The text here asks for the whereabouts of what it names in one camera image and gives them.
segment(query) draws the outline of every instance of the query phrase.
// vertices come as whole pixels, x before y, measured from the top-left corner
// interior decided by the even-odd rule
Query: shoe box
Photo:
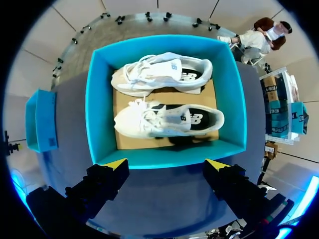
[[[309,116],[303,102],[292,103],[292,132],[307,134]]]
[[[136,97],[124,95],[113,89],[113,112],[114,117],[124,108],[128,106],[128,102],[136,100]],[[212,80],[209,80],[199,95],[186,94],[177,91],[175,88],[161,88],[154,90],[146,101],[159,101],[163,104],[198,104],[216,109],[215,89]],[[170,137],[170,138],[152,138],[138,139],[126,137],[115,131],[117,149],[143,149],[156,148],[173,145],[185,145],[200,143],[203,141],[213,141],[219,139],[218,131],[211,132],[203,136],[195,137]]]
[[[272,120],[288,119],[287,101],[271,101],[269,102],[269,108]]]
[[[288,102],[282,77],[269,76],[261,81],[266,113],[266,134],[285,137],[288,134]]]
[[[271,135],[278,138],[284,138],[288,135],[288,119],[271,120]]]

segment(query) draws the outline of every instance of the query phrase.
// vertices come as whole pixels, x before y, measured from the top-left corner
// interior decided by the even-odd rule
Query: shoelace
[[[133,64],[127,64],[124,66],[124,77],[128,83],[134,84],[137,81],[151,82],[154,80],[148,80],[141,75],[142,70],[145,68],[151,68],[150,58],[156,55],[147,55],[142,57],[138,62]]]
[[[143,97],[143,100],[137,99],[135,101],[129,102],[129,106],[135,108],[135,111],[141,116],[141,130],[150,128],[151,131],[160,131],[163,122],[163,115],[160,112],[163,111],[163,108],[160,110],[151,109],[148,103],[145,101],[145,97]]]

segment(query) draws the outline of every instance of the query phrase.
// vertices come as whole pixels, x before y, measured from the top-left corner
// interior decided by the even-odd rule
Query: blue box
[[[213,64],[217,108],[225,115],[219,140],[194,146],[168,146],[151,149],[117,150],[113,88],[115,69],[151,54],[174,52]],[[153,169],[203,163],[246,150],[247,117],[242,82],[227,43],[191,35],[154,35],[113,43],[93,52],[85,96],[88,144],[93,164],[104,165],[127,158],[130,169]]]
[[[306,106],[303,102],[294,102],[291,104],[292,108],[292,132],[306,134],[304,127],[307,128],[307,122],[304,119],[304,113],[307,113]]]
[[[271,101],[269,102],[269,106],[272,120],[288,119],[287,101]]]
[[[38,153],[57,149],[55,131],[56,93],[37,90],[25,104],[27,147]]]
[[[285,138],[289,132],[288,119],[272,120],[271,121],[271,135],[273,137]]]

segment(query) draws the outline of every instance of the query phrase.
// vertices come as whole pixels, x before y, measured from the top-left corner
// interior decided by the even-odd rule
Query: cable
[[[20,141],[26,141],[26,139],[13,140],[13,141],[9,141],[8,143],[14,143],[14,142],[20,142]]]

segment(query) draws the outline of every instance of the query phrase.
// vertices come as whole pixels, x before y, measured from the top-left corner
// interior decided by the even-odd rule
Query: cardboard insert
[[[124,95],[121,92],[113,89],[113,112],[114,117],[124,108],[129,105],[130,101],[138,99]],[[146,101],[159,101],[163,104],[197,104],[204,105],[216,109],[216,96],[215,89],[212,80],[209,80],[205,85],[205,89],[199,95],[186,94],[177,91],[175,88],[162,88],[154,90],[149,96],[146,97]],[[121,135],[115,130],[117,149],[141,149],[141,148],[157,148],[165,146],[173,146],[179,144],[181,137],[171,138],[152,138],[152,139],[138,139],[130,138]],[[217,140],[219,137],[218,131],[210,132],[206,135],[196,136],[185,140],[190,140],[188,143],[200,143],[203,141]]]

